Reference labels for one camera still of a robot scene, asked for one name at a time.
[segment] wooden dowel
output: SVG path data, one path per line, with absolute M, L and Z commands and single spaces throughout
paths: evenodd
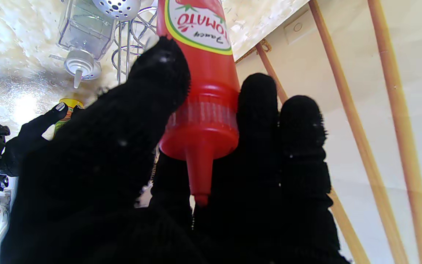
M 276 92 L 278 93 L 278 97 L 280 98 L 281 103 L 286 102 L 286 100 L 288 100 L 288 96 L 286 95 L 286 92 L 284 91 L 283 86 L 281 85 L 280 79 L 278 79 L 278 76 L 276 75 L 276 72 L 274 71 L 271 62 L 268 59 L 268 56 L 266 55 L 266 52 L 263 50 L 262 44 L 258 42 L 255 47 L 258 52 L 258 55 L 260 55 L 260 59 L 262 59 L 263 65 L 265 66 L 268 75 L 270 75 L 276 82 Z
M 385 189 L 380 171 L 374 159 L 374 154 L 372 153 L 366 134 L 362 127 L 362 123 L 351 96 L 345 74 L 341 67 L 340 60 L 336 54 L 332 37 L 328 32 L 325 21 L 323 20 L 318 2 L 316 0 L 311 0 L 309 2 L 309 6 L 314 17 L 315 24 L 317 25 L 318 32 L 322 39 L 328 61 L 330 62 L 330 67 L 332 68 L 333 75 L 335 77 L 338 92 L 340 93 L 341 102 L 343 104 L 343 108 L 351 127 L 351 131 L 353 132 L 362 163 L 364 164 L 366 174 L 369 179 L 372 194 L 374 195 L 377 210 L 379 212 L 382 225 L 384 226 L 385 234 L 390 246 L 390 251 L 392 251 L 393 259 L 396 264 L 407 264 L 408 258 L 405 253 L 405 248 L 403 247 L 397 223 L 395 222 L 395 217 L 387 195 L 387 190 Z
M 374 25 L 375 37 L 377 38 L 380 61 L 382 62 L 382 69 L 384 71 L 390 108 L 392 109 L 393 124 L 395 126 L 401 165 L 408 190 L 418 253 L 422 263 L 422 177 L 415 146 L 415 137 L 408 114 L 400 71 L 390 40 L 390 32 L 382 5 L 379 0 L 368 0 L 368 4 Z
M 353 255 L 355 263 L 370 264 L 366 252 L 362 247 L 362 244 L 360 243 L 359 238 L 353 228 L 353 225 L 351 224 L 351 221 L 349 220 L 345 209 L 343 209 L 343 205 L 341 204 L 340 199 L 338 199 L 338 195 L 336 194 L 335 190 L 332 189 L 332 192 L 328 194 L 328 196 L 333 200 L 333 216 L 335 217 L 336 222 L 338 223 L 338 227 L 340 227 L 343 237 L 345 238 L 346 243 L 348 244 L 349 250 L 351 252 L 351 255 Z

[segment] squeeze bottle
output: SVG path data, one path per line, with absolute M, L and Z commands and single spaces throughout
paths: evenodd
M 221 0 L 159 0 L 157 32 L 175 39 L 191 72 L 186 102 L 171 115 L 159 143 L 186 160 L 199 206 L 211 193 L 213 159 L 236 149 L 239 81 Z

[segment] bottle label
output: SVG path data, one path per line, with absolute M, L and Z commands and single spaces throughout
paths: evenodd
M 174 39 L 189 46 L 222 55 L 232 55 L 224 12 L 219 1 L 206 8 L 204 0 L 166 0 L 165 21 Z

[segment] wire rack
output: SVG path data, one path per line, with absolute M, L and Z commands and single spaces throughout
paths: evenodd
M 142 18 L 142 15 L 149 13 L 152 17 L 148 20 Z M 148 30 L 151 30 L 156 34 L 156 17 L 157 7 L 146 7 L 139 10 L 138 15 L 129 21 L 119 21 L 115 27 L 115 31 L 118 35 L 115 35 L 114 43 L 118 46 L 112 54 L 112 64 L 117 70 L 118 84 L 122 83 L 122 74 L 128 77 L 130 68 L 130 56 L 140 56 L 146 48 L 146 40 L 144 40 L 145 34 Z M 137 27 L 134 30 L 134 25 L 141 25 L 142 30 L 138 31 Z M 122 31 L 127 28 L 127 42 L 126 45 L 122 43 Z M 122 66 L 122 52 L 126 53 L 125 65 Z

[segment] hand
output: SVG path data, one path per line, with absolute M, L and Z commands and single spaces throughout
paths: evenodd
M 23 159 L 31 151 L 48 143 L 42 134 L 51 125 L 63 119 L 67 111 L 67 105 L 61 102 L 52 110 L 22 125 L 19 135 L 7 142 L 0 162 L 0 169 L 10 177 L 19 176 Z
M 254 258 L 346 263 L 328 211 L 326 132 L 317 104 L 295 96 L 279 114 L 273 79 L 254 74 L 243 83 L 237 123 L 238 148 L 214 161 L 209 204 L 195 207 L 194 221 L 186 162 L 163 153 L 150 206 L 167 210 L 184 229 L 193 226 L 194 233 Z

